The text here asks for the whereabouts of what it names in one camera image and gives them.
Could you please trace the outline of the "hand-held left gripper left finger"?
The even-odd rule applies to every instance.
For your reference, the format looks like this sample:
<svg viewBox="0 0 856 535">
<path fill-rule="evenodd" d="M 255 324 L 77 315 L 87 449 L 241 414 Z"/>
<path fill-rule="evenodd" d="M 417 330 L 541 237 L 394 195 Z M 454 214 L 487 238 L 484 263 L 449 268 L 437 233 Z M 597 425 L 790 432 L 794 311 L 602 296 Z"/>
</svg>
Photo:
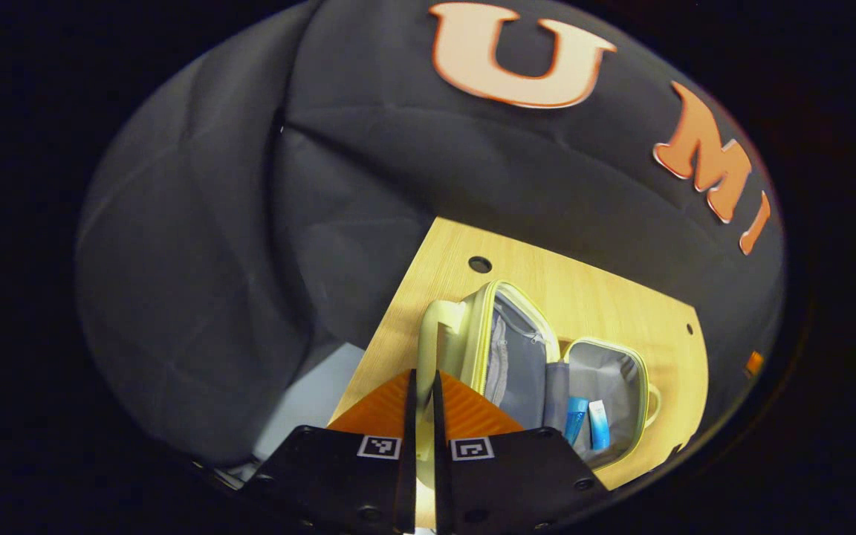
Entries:
<svg viewBox="0 0 856 535">
<path fill-rule="evenodd" d="M 242 487 L 275 534 L 415 530 L 417 372 L 398 373 L 326 427 L 300 424 Z"/>
</svg>

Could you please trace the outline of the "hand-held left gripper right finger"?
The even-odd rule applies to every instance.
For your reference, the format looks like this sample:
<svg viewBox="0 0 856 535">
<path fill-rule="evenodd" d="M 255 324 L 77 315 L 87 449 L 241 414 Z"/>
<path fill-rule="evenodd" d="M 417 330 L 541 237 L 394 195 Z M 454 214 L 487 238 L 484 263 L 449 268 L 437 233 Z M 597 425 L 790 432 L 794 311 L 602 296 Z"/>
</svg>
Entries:
<svg viewBox="0 0 856 535">
<path fill-rule="evenodd" d="M 520 429 L 448 373 L 432 384 L 439 534 L 554 534 L 611 492 L 551 427 Z"/>
</svg>

